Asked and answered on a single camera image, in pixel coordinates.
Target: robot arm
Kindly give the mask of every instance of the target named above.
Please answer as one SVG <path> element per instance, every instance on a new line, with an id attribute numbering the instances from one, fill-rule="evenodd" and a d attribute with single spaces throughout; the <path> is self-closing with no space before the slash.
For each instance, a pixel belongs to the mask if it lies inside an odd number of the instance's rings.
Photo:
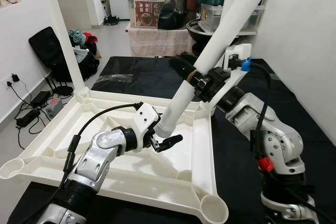
<path id="1" fill-rule="evenodd" d="M 85 216 L 103 184 L 110 163 L 116 157 L 128 151 L 139 152 L 150 146 L 156 152 L 161 152 L 182 140 L 182 136 L 177 135 L 158 143 L 153 138 L 153 127 L 159 120 L 160 116 L 155 109 L 144 103 L 127 129 L 118 127 L 110 132 L 96 134 L 36 223 L 85 224 Z"/>
<path id="2" fill-rule="evenodd" d="M 245 94 L 235 86 L 248 69 L 249 61 L 246 59 L 249 53 L 250 45 L 247 44 L 227 48 L 224 70 L 216 67 L 205 76 L 183 59 L 173 58 L 171 66 L 194 87 L 195 95 L 202 100 L 202 107 L 220 108 L 226 113 L 226 119 L 250 140 L 263 176 L 261 202 L 268 218 L 275 223 L 299 220 L 319 223 L 316 213 L 290 193 L 294 191 L 314 205 L 314 200 L 308 195 L 310 187 L 306 185 L 305 164 L 300 158 L 303 141 L 299 133 L 282 123 L 274 110 L 267 107 L 260 129 L 261 143 L 257 143 L 251 134 L 256 132 L 264 103 L 252 93 Z"/>

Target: black bag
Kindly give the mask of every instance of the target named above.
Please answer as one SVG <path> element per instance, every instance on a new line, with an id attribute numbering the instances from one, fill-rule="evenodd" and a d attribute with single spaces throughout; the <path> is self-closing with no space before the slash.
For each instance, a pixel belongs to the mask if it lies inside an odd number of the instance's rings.
<path id="1" fill-rule="evenodd" d="M 47 27 L 29 38 L 29 43 L 43 64 L 52 69 L 58 82 L 70 82 L 71 77 L 59 40 L 51 27 Z M 78 64 L 84 80 L 97 72 L 99 60 L 89 52 Z"/>

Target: black tablecloth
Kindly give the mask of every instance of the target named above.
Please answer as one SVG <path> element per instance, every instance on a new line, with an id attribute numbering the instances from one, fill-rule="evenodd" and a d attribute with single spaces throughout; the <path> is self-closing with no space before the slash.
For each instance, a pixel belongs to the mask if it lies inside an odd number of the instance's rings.
<path id="1" fill-rule="evenodd" d="M 111 76 L 115 74 L 130 76 Z M 96 83 L 93 90 L 163 98 L 172 98 L 182 82 L 166 58 L 111 57 L 101 76 L 110 80 Z M 266 85 L 259 73 L 248 73 L 238 86 L 264 98 Z M 302 136 L 305 146 L 301 158 L 306 165 L 308 184 L 315 185 L 313 198 L 317 206 L 336 217 L 336 148 L 281 81 L 272 81 L 269 100 L 280 120 Z M 212 137 L 217 191 L 229 207 L 227 223 L 262 223 L 261 182 L 248 140 L 218 109 L 212 117 Z M 8 224 L 17 223 L 45 202 L 54 190 L 55 187 L 31 183 Z M 99 196 L 88 218 L 87 224 L 91 223 L 201 222 L 194 216 Z"/>

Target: tiled floor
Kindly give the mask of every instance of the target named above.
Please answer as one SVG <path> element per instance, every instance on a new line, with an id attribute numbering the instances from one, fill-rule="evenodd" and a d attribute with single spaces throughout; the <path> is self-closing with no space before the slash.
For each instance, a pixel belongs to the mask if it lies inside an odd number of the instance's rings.
<path id="1" fill-rule="evenodd" d="M 100 29 L 91 31 L 91 33 L 99 40 L 98 49 L 102 59 L 97 73 L 85 82 L 88 88 L 93 86 L 111 56 L 131 56 L 129 38 L 128 34 L 125 32 L 127 24 L 128 22 L 120 22 L 116 26 L 102 26 Z M 45 86 L 43 90 L 49 90 L 49 87 Z M 43 114 L 41 117 L 45 123 L 48 122 Z M 43 125 L 38 123 L 32 131 L 37 132 L 42 128 Z M 2 148 L 0 148 L 0 166 L 8 160 L 17 157 L 22 152 L 22 149 L 17 143 L 17 134 L 18 129 L 15 127 L 14 120 L 12 120 L 2 132 L 0 132 L 0 141 L 2 144 Z M 27 127 L 22 128 L 20 131 L 21 145 L 23 147 L 28 146 L 36 136 L 37 135 L 29 134 Z M 7 223 L 9 215 L 15 208 L 28 185 L 29 182 L 0 180 L 0 223 Z"/>

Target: power strip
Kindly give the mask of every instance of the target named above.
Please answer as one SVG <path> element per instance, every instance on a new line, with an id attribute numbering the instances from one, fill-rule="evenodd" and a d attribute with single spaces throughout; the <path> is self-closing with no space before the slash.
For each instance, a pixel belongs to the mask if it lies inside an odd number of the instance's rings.
<path id="1" fill-rule="evenodd" d="M 29 123 L 32 122 L 36 117 L 41 114 L 39 110 L 29 111 L 23 118 L 16 119 L 16 125 L 19 127 L 26 127 Z"/>

